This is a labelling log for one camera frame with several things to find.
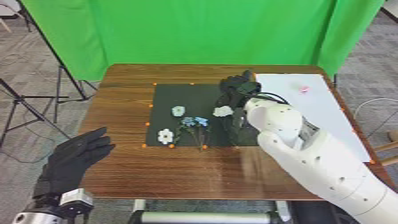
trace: light stand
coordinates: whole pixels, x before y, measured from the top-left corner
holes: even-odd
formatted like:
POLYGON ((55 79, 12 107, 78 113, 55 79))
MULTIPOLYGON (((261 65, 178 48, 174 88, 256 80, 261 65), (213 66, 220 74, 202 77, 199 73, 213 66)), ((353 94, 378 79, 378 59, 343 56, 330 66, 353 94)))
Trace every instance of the light stand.
MULTIPOLYGON (((58 116, 57 116, 57 113, 58 113, 58 104, 62 104, 62 103, 66 103, 66 102, 71 102, 71 101, 80 101, 80 102, 82 102, 82 101, 87 101, 87 100, 90 99, 92 96, 87 96, 87 95, 85 95, 85 91, 83 91, 83 87, 82 87, 82 82, 80 82, 80 85, 78 85, 78 82, 76 82, 76 80, 74 80, 74 78, 73 78, 73 76, 71 76, 71 72, 69 72, 67 67, 66 67, 66 65, 64 65, 64 61, 62 61, 62 59, 60 59, 60 57, 58 57, 58 55, 57 55, 53 46, 51 46, 51 44, 50 44, 50 42, 48 42, 44 33, 42 33, 42 31, 41 31, 39 25, 37 25, 37 23, 35 23, 34 17, 32 17, 32 15, 30 15, 30 12, 28 12, 28 10, 26 10, 26 7, 25 7, 25 5, 23 5, 21 0, 18 0, 18 3, 19 3, 19 5, 21 5, 21 10, 23 10, 23 13, 25 13, 26 24, 28 24, 28 22, 30 22, 32 25, 34 25, 34 27, 35 27, 35 29, 37 29, 37 31, 39 31, 41 38, 42 38, 42 40, 44 40, 44 42, 46 42, 46 46, 48 46, 48 48, 50 48, 50 50, 51 50, 53 56, 55 56, 57 61, 58 61, 57 96, 55 96, 55 111, 53 111, 53 112, 55 112, 53 123, 57 123, 57 117, 58 117, 58 116), (78 94, 80 94, 80 99, 73 99, 73 100, 67 100, 67 101, 60 101, 60 100, 58 100, 60 98, 64 98, 64 97, 58 96, 58 94, 60 94, 60 76, 62 76, 62 71, 66 72, 66 76, 67 76, 67 78, 69 78, 73 87, 76 88, 76 91, 78 91, 78 94)), ((85 84, 90 86, 90 88, 96 90, 96 87, 92 86, 92 84, 90 84, 87 81, 83 81, 83 83, 85 83, 85 84)))
POLYGON ((60 130, 60 128, 57 127, 57 125, 53 124, 53 122, 48 120, 48 118, 44 117, 48 109, 50 109, 50 105, 51 102, 57 98, 69 98, 67 96, 23 96, 16 93, 14 89, 10 88, 9 84, 5 83, 3 79, 0 79, 0 86, 3 87, 7 95, 12 97, 14 101, 12 101, 12 107, 10 107, 10 113, 9 113, 9 118, 5 121, 5 127, 3 127, 3 133, 2 133, 2 137, 0 137, 0 148, 3 146, 3 141, 5 141, 5 136, 7 133, 16 130, 19 127, 26 126, 28 124, 35 123, 37 121, 42 121, 46 123, 46 125, 58 131, 58 133, 64 135, 64 137, 67 139, 71 139, 71 137, 67 136, 67 134, 64 133, 64 131, 60 130), (46 108, 42 110, 42 112, 39 112, 34 108, 34 106, 28 104, 28 102, 25 101, 25 99, 50 99, 48 104, 46 104, 46 108), (10 121, 12 121, 12 117, 14 117, 14 112, 16 112, 16 106, 21 105, 25 106, 28 112, 34 114, 35 119, 30 120, 28 122, 25 122, 23 124, 19 124, 18 126, 14 126, 10 128, 10 121))

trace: black glove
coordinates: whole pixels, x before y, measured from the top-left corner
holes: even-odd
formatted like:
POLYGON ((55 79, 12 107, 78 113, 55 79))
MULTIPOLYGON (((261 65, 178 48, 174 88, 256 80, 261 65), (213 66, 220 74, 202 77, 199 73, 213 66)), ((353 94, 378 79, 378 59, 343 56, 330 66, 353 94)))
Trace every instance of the black glove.
POLYGON ((250 99, 250 95, 259 93, 261 84, 250 82, 252 72, 245 70, 241 75, 229 76, 227 79, 220 80, 218 88, 222 96, 217 100, 215 106, 229 106, 234 110, 236 107, 245 106, 245 102, 250 99))
POLYGON ((99 128, 57 146, 42 166, 34 198, 46 194, 60 196, 78 188, 87 168, 106 157, 115 147, 110 145, 110 137, 101 137, 105 133, 106 128, 99 128))

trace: white paper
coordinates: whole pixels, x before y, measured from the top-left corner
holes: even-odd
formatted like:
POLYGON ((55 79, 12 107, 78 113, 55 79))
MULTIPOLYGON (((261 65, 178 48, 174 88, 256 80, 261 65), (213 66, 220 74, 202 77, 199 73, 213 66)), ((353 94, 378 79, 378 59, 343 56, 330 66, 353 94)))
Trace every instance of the white paper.
POLYGON ((256 79, 261 83, 261 92, 275 93, 288 100, 307 121, 332 133, 361 161, 369 162, 369 154, 321 75, 257 74, 256 79), (300 91, 304 87, 309 88, 305 93, 300 91))

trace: green screen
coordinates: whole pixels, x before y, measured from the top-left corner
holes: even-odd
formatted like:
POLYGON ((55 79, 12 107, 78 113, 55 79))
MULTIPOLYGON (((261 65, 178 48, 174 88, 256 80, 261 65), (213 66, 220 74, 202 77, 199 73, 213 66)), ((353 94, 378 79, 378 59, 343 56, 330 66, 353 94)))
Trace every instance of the green screen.
POLYGON ((115 63, 318 65, 334 75, 384 1, 23 3, 73 76, 99 80, 115 63))

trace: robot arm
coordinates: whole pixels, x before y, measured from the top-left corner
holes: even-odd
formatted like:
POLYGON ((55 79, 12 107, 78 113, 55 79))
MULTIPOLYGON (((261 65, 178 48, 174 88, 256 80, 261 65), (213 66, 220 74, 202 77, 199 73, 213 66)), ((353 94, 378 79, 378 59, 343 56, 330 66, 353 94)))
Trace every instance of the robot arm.
POLYGON ((309 192, 362 224, 398 222, 398 196, 325 130, 307 127, 295 108, 252 98, 247 121, 257 143, 309 192))

